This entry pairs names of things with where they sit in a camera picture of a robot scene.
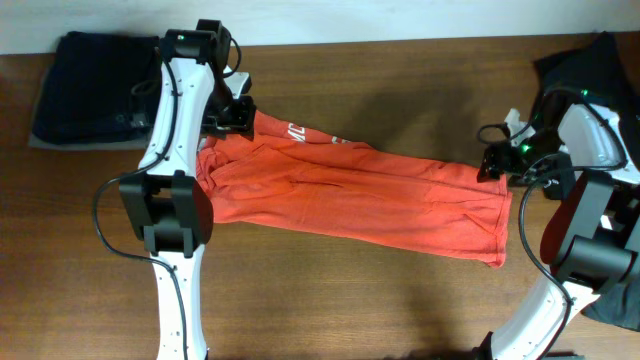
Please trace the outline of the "folded grey garment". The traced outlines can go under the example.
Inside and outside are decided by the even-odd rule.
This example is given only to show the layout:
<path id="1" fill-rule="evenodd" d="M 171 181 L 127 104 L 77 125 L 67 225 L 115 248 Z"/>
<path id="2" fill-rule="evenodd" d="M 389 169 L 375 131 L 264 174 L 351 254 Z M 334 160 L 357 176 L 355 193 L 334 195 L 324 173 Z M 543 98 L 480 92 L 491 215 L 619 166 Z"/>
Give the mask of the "folded grey garment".
<path id="1" fill-rule="evenodd" d="M 136 148 L 157 107 L 156 56 L 58 55 L 37 102 L 32 136 L 60 149 Z"/>

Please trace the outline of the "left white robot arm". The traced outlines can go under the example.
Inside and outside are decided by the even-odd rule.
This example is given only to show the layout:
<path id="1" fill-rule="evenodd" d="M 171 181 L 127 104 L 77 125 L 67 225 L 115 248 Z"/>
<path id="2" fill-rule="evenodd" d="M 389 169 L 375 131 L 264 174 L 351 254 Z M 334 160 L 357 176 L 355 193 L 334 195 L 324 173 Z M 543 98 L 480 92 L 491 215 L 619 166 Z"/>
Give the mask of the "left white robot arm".
<path id="1" fill-rule="evenodd" d="M 158 290 L 161 359 L 205 359 L 200 272 L 213 205 L 196 180 L 204 135 L 253 132 L 248 73 L 228 65 L 235 41 L 219 21 L 171 29 L 159 43 L 161 92 L 149 145 L 119 193 Z"/>

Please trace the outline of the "red polo shirt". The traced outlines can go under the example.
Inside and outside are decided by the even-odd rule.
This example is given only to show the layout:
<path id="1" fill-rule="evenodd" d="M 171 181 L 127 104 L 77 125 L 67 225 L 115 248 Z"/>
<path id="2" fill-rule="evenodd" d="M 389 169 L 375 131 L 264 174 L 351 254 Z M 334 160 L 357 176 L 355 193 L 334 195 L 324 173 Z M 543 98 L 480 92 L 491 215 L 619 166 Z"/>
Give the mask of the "red polo shirt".
<path id="1" fill-rule="evenodd" d="M 204 140 L 197 178 L 218 224 L 247 222 L 458 259 L 506 261 L 512 195 L 476 168 L 394 155 L 264 113 Z"/>

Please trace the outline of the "folded navy blue garment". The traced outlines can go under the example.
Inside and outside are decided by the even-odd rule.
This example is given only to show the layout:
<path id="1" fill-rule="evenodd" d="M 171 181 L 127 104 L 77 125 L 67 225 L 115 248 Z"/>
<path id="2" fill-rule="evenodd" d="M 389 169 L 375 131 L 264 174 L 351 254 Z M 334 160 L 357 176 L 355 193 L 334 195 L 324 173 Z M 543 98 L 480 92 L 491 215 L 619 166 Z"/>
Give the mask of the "folded navy blue garment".
<path id="1" fill-rule="evenodd" d="M 153 128 L 157 37 L 69 32 L 44 80 L 32 133 L 55 145 L 139 140 Z"/>

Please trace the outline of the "black printed t-shirt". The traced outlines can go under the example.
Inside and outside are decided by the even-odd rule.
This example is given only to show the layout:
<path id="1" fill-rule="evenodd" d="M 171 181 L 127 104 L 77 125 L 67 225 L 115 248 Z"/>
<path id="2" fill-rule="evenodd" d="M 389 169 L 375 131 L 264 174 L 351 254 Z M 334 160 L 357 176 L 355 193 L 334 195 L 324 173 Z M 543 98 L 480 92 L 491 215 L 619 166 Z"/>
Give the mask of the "black printed t-shirt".
<path id="1" fill-rule="evenodd" d="M 572 165 L 533 187 L 555 184 L 560 206 L 540 256 L 554 284 L 580 285 L 596 299 L 572 311 L 609 325 L 639 328 L 639 95 L 614 37 L 538 59 L 540 80 L 528 140 L 557 141 Z"/>

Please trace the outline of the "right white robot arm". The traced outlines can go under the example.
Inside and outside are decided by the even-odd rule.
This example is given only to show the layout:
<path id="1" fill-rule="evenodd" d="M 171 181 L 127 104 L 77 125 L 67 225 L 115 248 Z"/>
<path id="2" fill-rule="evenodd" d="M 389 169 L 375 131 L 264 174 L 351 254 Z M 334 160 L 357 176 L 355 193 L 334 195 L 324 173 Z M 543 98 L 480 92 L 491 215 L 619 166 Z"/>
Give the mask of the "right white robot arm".
<path id="1" fill-rule="evenodd" d="M 639 112 L 627 96 L 555 87 L 499 124 L 478 180 L 524 186 L 518 231 L 541 276 L 477 359 L 546 359 L 577 313 L 639 276 Z"/>

